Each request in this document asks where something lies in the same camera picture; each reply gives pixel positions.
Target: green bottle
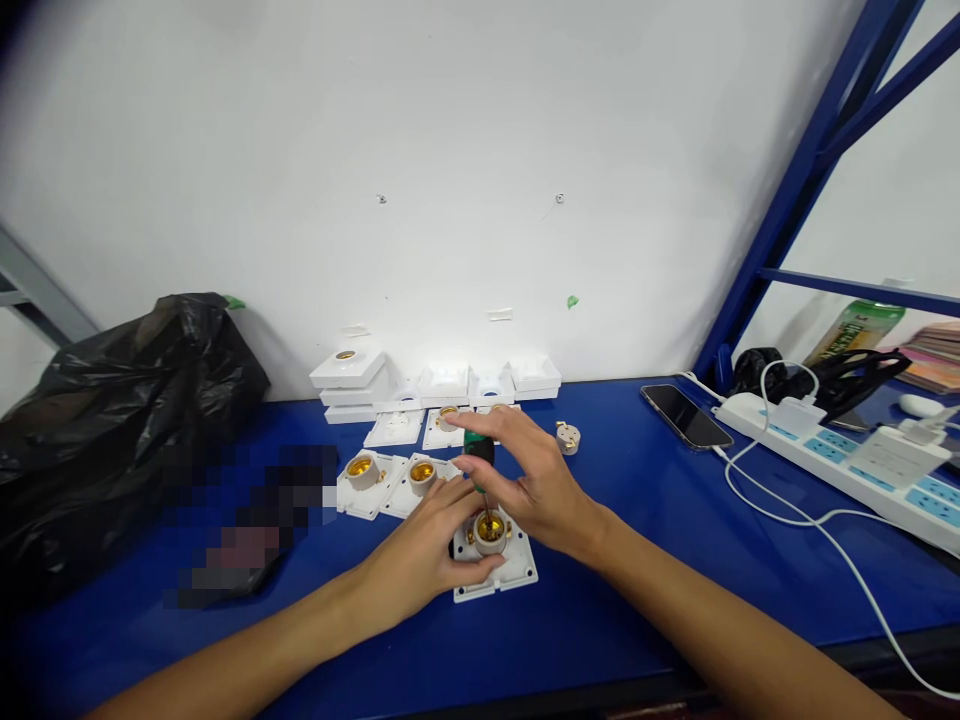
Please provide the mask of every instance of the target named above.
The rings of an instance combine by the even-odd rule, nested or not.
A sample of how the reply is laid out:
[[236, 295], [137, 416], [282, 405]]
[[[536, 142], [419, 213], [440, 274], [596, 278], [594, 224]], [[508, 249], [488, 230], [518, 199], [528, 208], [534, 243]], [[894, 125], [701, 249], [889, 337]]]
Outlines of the green bottle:
[[[902, 288], [910, 282], [886, 278], [881, 285]], [[873, 300], [854, 300], [840, 313], [833, 327], [821, 338], [816, 349], [803, 364], [809, 367], [844, 350], [873, 350], [903, 319], [906, 312], [906, 308], [898, 305], [885, 305]]]

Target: white sticker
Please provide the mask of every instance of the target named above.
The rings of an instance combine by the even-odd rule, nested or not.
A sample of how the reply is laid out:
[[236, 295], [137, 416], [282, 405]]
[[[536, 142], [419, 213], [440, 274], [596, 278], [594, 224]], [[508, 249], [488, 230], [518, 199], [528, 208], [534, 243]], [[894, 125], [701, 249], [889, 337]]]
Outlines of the white sticker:
[[487, 310], [487, 320], [490, 322], [499, 322], [500, 320], [513, 320], [513, 308], [501, 308], [500, 310]]
[[366, 325], [348, 325], [345, 328], [340, 328], [340, 332], [347, 337], [361, 337], [362, 335], [370, 334], [370, 331], [367, 330]]

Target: blue workbench surface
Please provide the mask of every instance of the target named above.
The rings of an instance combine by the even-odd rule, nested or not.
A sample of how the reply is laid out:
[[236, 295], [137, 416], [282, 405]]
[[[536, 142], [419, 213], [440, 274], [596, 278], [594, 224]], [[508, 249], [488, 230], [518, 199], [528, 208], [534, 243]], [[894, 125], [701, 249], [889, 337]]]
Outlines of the blue workbench surface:
[[[591, 496], [676, 557], [814, 644], [880, 636], [867, 601], [825, 538], [761, 517], [737, 500], [719, 459], [686, 449], [638, 397], [641, 385], [652, 382], [679, 384], [704, 407], [711, 404], [686, 380], [647, 379], [568, 384], [556, 400], [523, 406], [548, 431], [556, 420], [579, 427], [581, 450], [569, 458], [574, 475]], [[864, 416], [892, 419], [895, 396], [883, 389], [862, 406]], [[158, 528], [120, 565], [20, 623], [13, 657], [43, 712], [74, 717], [93, 708], [353, 567], [397, 527], [400, 521], [385, 515], [373, 522], [338, 515], [310, 529], [260, 597], [203, 611], [164, 606], [163, 592], [176, 586], [177, 570], [190, 567], [207, 546], [204, 525], [231, 517], [220, 510], [244, 502], [244, 489], [235, 486], [257, 477], [262, 482], [259, 468], [278, 464], [281, 445], [336, 444], [341, 467], [360, 449], [370, 425], [328, 426], [323, 411], [318, 401], [266, 405], [245, 434], [249, 467], [222, 471], [221, 487], [198, 503], [206, 511], [198, 508], [180, 527]], [[738, 437], [737, 447], [744, 444]], [[508, 477], [521, 474], [502, 450], [496, 466]], [[813, 516], [861, 507], [765, 448], [748, 454], [742, 466]], [[745, 491], [782, 514], [756, 488]], [[859, 565], [895, 632], [960, 622], [960, 577], [914, 543], [865, 519], [838, 518], [830, 529]], [[266, 715], [390, 716], [677, 667], [669, 644], [603, 581], [569, 558], [533, 546], [538, 583], [461, 605], [444, 594], [398, 628], [307, 675]], [[490, 660], [490, 643], [502, 651], [502, 663]]]

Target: forearm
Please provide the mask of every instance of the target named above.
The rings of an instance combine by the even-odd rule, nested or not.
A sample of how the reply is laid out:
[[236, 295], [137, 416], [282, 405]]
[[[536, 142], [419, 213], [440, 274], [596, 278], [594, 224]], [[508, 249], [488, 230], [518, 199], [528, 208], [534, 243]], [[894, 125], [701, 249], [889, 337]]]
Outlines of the forearm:
[[150, 676], [90, 718], [248, 718], [368, 637], [346, 573], [285, 610]]
[[601, 508], [581, 559], [749, 718], [899, 718], [859, 680], [778, 622], [658, 548]]

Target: screwdriver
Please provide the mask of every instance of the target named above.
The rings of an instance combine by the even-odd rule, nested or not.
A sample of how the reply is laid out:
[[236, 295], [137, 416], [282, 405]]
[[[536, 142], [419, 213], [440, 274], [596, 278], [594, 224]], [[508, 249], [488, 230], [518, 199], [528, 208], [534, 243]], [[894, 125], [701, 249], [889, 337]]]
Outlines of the screwdriver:
[[[493, 438], [486, 435], [480, 435], [472, 430], [463, 431], [463, 452], [465, 455], [483, 458], [493, 465], [494, 444]], [[487, 527], [493, 528], [493, 516], [490, 515], [490, 501], [487, 499], [487, 493], [484, 492], [476, 483], [473, 484], [477, 492], [483, 495], [483, 506], [487, 511]]]

